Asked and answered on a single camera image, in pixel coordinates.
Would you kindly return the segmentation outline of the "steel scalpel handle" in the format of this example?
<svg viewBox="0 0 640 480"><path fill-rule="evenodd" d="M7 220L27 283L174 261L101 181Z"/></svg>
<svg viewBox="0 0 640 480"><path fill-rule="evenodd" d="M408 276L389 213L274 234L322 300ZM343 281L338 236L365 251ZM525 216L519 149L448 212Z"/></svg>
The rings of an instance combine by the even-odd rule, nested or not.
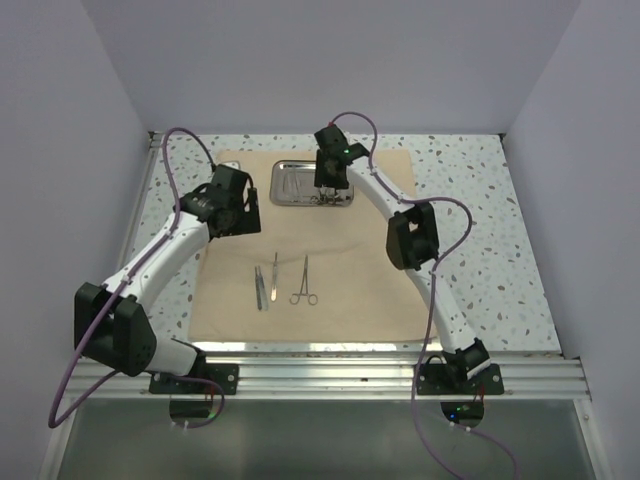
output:
<svg viewBox="0 0 640 480"><path fill-rule="evenodd" d="M266 292L266 286L264 282L264 277L262 275L261 267L256 267L256 284L258 289L258 300L259 300L259 310L267 311L269 307L269 299Z"/></svg>
<svg viewBox="0 0 640 480"><path fill-rule="evenodd" d="M275 302L277 300L277 285L278 285L278 252L274 253L274 259L272 262L272 274L271 274L271 292L270 301Z"/></svg>
<svg viewBox="0 0 640 480"><path fill-rule="evenodd" d="M259 268L257 265L254 266L254 286L256 293L256 305L258 311L262 311L262 295L260 289L260 278L259 278Z"/></svg>

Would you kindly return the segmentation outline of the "beige surgical drape cloth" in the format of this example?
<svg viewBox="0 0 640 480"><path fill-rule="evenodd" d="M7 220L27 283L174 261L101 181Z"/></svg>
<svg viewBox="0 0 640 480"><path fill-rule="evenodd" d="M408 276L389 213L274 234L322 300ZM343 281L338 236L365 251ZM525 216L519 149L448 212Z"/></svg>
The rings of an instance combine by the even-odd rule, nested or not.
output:
<svg viewBox="0 0 640 480"><path fill-rule="evenodd" d="M423 337L428 308L403 271L389 261L387 222L361 192L348 207L286 207L270 198L271 172L280 160L309 160L310 152L223 150L254 180L261 232L212 240L200 255L189 337L230 342L404 342ZM278 252L277 300L270 301ZM305 256L318 304L291 305ZM254 266L269 299L258 311Z"/></svg>

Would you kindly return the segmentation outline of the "steel forceps with ring handles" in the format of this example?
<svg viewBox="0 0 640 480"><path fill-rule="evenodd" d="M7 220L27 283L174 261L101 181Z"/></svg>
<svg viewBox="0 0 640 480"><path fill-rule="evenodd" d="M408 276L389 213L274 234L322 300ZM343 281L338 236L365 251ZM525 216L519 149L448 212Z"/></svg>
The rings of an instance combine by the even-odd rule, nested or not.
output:
<svg viewBox="0 0 640 480"><path fill-rule="evenodd" d="M306 300L310 306L318 304L318 296L310 291L309 287L309 257L305 256L301 284L298 292L292 293L289 298L291 305L298 305L302 300Z"/></svg>

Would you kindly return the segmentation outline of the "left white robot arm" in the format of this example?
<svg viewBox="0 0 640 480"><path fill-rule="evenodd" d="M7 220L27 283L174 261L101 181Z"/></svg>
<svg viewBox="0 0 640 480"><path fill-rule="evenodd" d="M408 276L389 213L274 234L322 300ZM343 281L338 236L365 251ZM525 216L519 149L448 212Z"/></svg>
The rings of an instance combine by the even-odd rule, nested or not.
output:
<svg viewBox="0 0 640 480"><path fill-rule="evenodd" d="M83 284L74 298L76 350L130 377L162 373L185 392L208 379L195 346L156 333L148 318L182 266L217 238L260 232L258 195L251 176L218 166L207 183L179 198L153 241L100 285Z"/></svg>

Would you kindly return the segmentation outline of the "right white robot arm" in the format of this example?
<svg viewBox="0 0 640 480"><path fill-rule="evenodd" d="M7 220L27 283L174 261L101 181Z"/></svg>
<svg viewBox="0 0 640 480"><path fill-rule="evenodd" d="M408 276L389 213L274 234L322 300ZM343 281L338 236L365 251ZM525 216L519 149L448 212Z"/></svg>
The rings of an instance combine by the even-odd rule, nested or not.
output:
<svg viewBox="0 0 640 480"><path fill-rule="evenodd" d="M470 326L449 287L437 280L440 252L433 202L415 199L399 189L360 143L351 144L330 124L314 134L317 187L355 186L387 221L385 249L391 264L407 274L429 308L442 348L437 378L457 392L468 392L491 364L487 349Z"/></svg>

